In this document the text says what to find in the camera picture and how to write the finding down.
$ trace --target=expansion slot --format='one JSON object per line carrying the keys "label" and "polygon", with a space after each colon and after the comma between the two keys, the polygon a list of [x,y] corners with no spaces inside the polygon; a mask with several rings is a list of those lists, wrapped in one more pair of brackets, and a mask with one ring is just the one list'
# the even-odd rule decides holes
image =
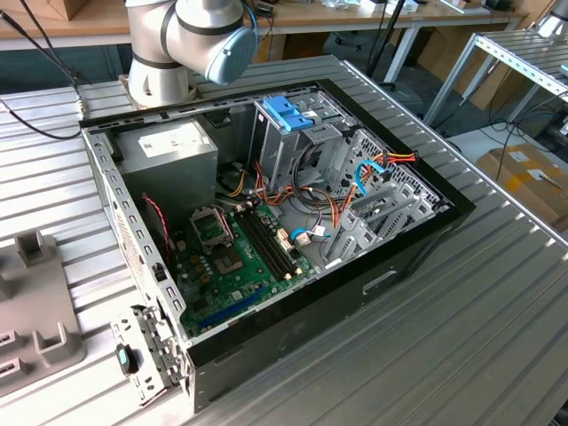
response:
{"label": "expansion slot", "polygon": [[266,290],[265,287],[258,289],[252,295],[245,297],[244,299],[240,300],[236,304],[232,304],[231,306],[227,306],[222,311],[215,312],[213,315],[209,315],[207,318],[202,319],[201,321],[197,322],[199,328],[205,328],[208,326],[212,326],[217,324],[218,322],[225,321],[236,312],[240,311],[247,306],[252,305],[256,300],[262,295],[262,293]]}

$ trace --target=red cable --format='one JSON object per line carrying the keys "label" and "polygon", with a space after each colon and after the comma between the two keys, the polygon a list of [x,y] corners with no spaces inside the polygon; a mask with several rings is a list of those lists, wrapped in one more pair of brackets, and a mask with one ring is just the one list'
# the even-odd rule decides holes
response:
{"label": "red cable", "polygon": [[168,233],[168,226],[166,226],[166,218],[162,214],[162,210],[158,207],[158,205],[147,195],[142,195],[142,199],[148,201],[152,204],[152,207],[156,210],[156,213],[160,217],[160,221],[162,222],[163,233],[166,238],[166,260],[168,263],[170,262],[170,234]]}

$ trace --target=blue drive bay latch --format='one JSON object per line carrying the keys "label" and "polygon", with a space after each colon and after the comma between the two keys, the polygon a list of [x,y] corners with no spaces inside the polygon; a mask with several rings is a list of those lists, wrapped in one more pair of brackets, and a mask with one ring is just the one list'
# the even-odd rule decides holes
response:
{"label": "blue drive bay latch", "polygon": [[283,96],[265,99],[263,106],[286,131],[309,129],[313,126],[313,121],[305,118],[296,105]]}

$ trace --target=wooden desk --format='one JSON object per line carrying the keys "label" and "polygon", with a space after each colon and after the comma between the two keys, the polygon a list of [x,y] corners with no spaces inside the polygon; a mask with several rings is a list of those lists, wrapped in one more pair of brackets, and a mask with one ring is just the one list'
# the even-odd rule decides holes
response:
{"label": "wooden desk", "polygon": [[[273,33],[275,35],[321,33],[329,31],[377,29],[381,13],[369,13],[359,7],[346,11],[334,11],[320,4],[317,0],[311,4],[290,3],[281,0],[275,5]],[[11,13],[22,27],[33,37],[40,36],[31,20],[22,13]],[[397,54],[392,61],[386,81],[396,80],[398,72],[420,28],[454,27],[465,25],[506,23],[506,29],[514,29],[525,16],[521,12],[494,12],[490,15],[462,15],[441,4],[430,0],[422,5],[418,12],[401,15],[396,28],[407,28]],[[385,16],[386,28],[390,17]],[[91,0],[71,22],[40,19],[53,44],[58,47],[88,46],[101,44],[121,44],[130,42],[130,31],[126,8],[122,0]],[[260,19],[261,34],[269,30],[267,19]],[[0,22],[0,51],[29,49],[27,40],[19,37],[11,28]]]}

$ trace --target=green motherboard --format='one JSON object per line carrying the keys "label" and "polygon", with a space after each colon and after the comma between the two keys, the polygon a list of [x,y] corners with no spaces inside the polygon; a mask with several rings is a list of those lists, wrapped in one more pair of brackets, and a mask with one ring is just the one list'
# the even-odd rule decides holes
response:
{"label": "green motherboard", "polygon": [[279,243],[276,217],[264,204],[243,213],[217,210],[233,242],[205,251],[200,242],[220,234],[213,215],[178,235],[172,262],[187,304],[181,323],[195,336],[308,279],[314,270],[295,249]]}

